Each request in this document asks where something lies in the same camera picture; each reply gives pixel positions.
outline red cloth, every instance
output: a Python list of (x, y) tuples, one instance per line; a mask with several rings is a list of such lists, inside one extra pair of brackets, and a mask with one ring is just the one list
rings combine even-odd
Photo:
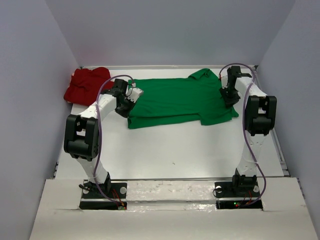
[[(73, 104), (90, 106), (95, 102), (101, 85), (109, 78), (110, 72), (105, 67), (76, 69), (63, 98)], [(114, 82), (110, 81), (103, 89), (111, 89), (113, 85)]]

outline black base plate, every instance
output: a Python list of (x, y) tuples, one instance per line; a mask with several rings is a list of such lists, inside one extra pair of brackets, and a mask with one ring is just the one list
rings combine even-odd
[[(122, 187), (127, 188), (127, 183), (126, 182), (111, 182), (110, 192), (107, 194), (104, 192), (104, 194), (106, 194), (106, 196), (108, 198), (113, 199), (114, 195), (112, 193), (115, 190), (120, 199), (125, 199), (127, 197), (127, 193), (125, 193), (125, 194), (120, 193), (120, 189)], [(84, 193), (84, 191), (82, 191), (81, 198), (82, 199), (104, 199), (105, 197), (102, 196), (100, 194), (100, 192), (89, 191), (88, 193)]]
[(261, 200), (256, 201), (254, 204), (246, 205), (249, 201), (216, 201), (216, 209), (263, 209)]
[(214, 183), (213, 195), (217, 199), (221, 198), (249, 198), (251, 193), (252, 198), (257, 198), (260, 195), (260, 192), (254, 192), (252, 189), (238, 188), (236, 189), (233, 186), (232, 181), (218, 181)]
[(81, 201), (79, 208), (82, 210), (126, 210), (127, 203), (123, 202), (123, 207), (111, 201)]

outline white panel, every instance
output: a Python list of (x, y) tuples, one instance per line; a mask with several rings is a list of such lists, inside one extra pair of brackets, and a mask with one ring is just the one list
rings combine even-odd
[[(129, 74), (135, 79), (186, 78), (196, 70), (112, 70), (111, 75)], [(231, 177), (244, 147), (242, 106), (242, 100), (235, 105), (240, 117), (212, 126), (193, 121), (128, 129), (127, 120), (112, 112), (102, 123), (103, 166), (112, 179)], [(78, 114), (85, 108), (75, 104), (71, 113)], [(283, 176), (271, 134), (261, 148), (259, 162), (266, 176)], [(87, 176), (80, 164), (61, 150), (56, 178), (86, 179)]]
[(259, 64), (294, 0), (46, 0), (82, 66)]
[[(289, 181), (274, 178), (269, 182), (268, 192), (263, 197), (266, 205), (276, 205), (273, 199), (283, 199), (288, 193), (292, 198), (288, 202), (291, 209), (275, 211), (215, 210), (203, 204), (185, 203), (170, 203), (168, 206), (167, 203), (136, 203), (132, 210), (126, 211), (66, 210), (69, 200), (67, 204), (60, 201), (60, 206), (56, 202), (61, 198), (74, 199), (74, 204), (78, 203), (79, 199), (75, 197), (78, 193), (70, 191), (70, 186), (75, 182), (56, 181), (48, 180), (46, 183), (51, 182), (43, 192), (43, 199), (49, 200), (52, 197), (51, 203), (46, 201), (44, 205), (41, 201), (30, 240), (317, 240), (307, 208), (295, 201), (301, 197), (301, 192), (294, 178)], [(283, 186), (283, 191), (275, 188), (278, 185)]]

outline white enclosure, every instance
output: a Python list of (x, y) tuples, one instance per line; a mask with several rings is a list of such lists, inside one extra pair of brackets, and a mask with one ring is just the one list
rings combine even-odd
[[(128, 238), (140, 216), (143, 224), (150, 223), (144, 229), (145, 238), (152, 238), (155, 231), (159, 239), (163, 232), (173, 239), (240, 239), (237, 234), (243, 239), (316, 239), (313, 226), (320, 236), (319, 0), (16, 0), (0, 3), (0, 21), (0, 239), (86, 239), (87, 233), (75, 232), (88, 229), (79, 228), (88, 218), (96, 224), (95, 235), (90, 237), (105, 239), (101, 236), (105, 232), (97, 231), (99, 220), (122, 218), (123, 213), (75, 210), (77, 184), (86, 175), (62, 151), (62, 142), (66, 117), (84, 108), (63, 100), (76, 68), (106, 66), (112, 76), (174, 78), (201, 68), (217, 74), (217, 66), (234, 62), (258, 66), (261, 89), (278, 99), (275, 131), (268, 135), (260, 159), (274, 186), (267, 187), (262, 199), (266, 211), (227, 214), (209, 208), (198, 211), (199, 203), (195, 203), (197, 209), (188, 204), (138, 204), (125, 213), (128, 228), (118, 233), (115, 221), (108, 227), (109, 237), (141, 239), (141, 231)], [(240, 112), (241, 102), (235, 108)], [(201, 179), (199, 189), (206, 186), (211, 191), (217, 178), (230, 178), (234, 173), (244, 141), (240, 118), (214, 126), (195, 121), (128, 130), (125, 119), (110, 114), (103, 131), (102, 163), (111, 177), (145, 188), (150, 181), (134, 180), (188, 179), (183, 186), (190, 189), (199, 187), (194, 180)], [(117, 149), (119, 144), (130, 145), (123, 136), (134, 141), (133, 151)], [(142, 154), (144, 146), (149, 151)], [(155, 153), (157, 157), (149, 160)], [(287, 168), (290, 178), (285, 177)], [(136, 186), (131, 193), (142, 191)], [(150, 197), (146, 190), (142, 192)], [(173, 198), (155, 194), (153, 200), (184, 201), (193, 194), (189, 191)], [(273, 195), (278, 195), (280, 205)], [(193, 200), (212, 204), (211, 197)], [(158, 220), (167, 217), (172, 222), (161, 226)], [(234, 232), (224, 232), (230, 219), (250, 217), (257, 219), (252, 223), (253, 236), (243, 224)], [(186, 220), (175, 225), (180, 219)], [(283, 227), (274, 225), (275, 220), (282, 221)], [(221, 223), (214, 235), (211, 222)]]

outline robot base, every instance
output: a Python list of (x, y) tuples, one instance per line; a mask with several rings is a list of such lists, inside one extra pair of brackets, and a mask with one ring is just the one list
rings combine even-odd
[(259, 187), (258, 183), (255, 183), (254, 187), (235, 187), (232, 181), (219, 181), (214, 183), (213, 195), (217, 199), (221, 198), (250, 198), (250, 194), (252, 199), (259, 197)]
[(263, 209), (261, 200), (258, 200), (254, 204), (246, 205), (250, 201), (223, 201), (217, 200), (215, 207), (217, 210), (223, 209)]
[[(85, 182), (84, 186), (91, 184), (90, 182)], [(126, 182), (111, 182), (109, 192), (101, 188), (103, 193), (108, 197), (118, 202), (112, 202), (105, 199), (104, 196), (100, 194), (98, 189), (87, 191), (82, 189), (81, 201), (79, 208), (82, 210), (125, 210), (127, 208), (127, 203), (123, 200), (127, 197), (127, 183)]]

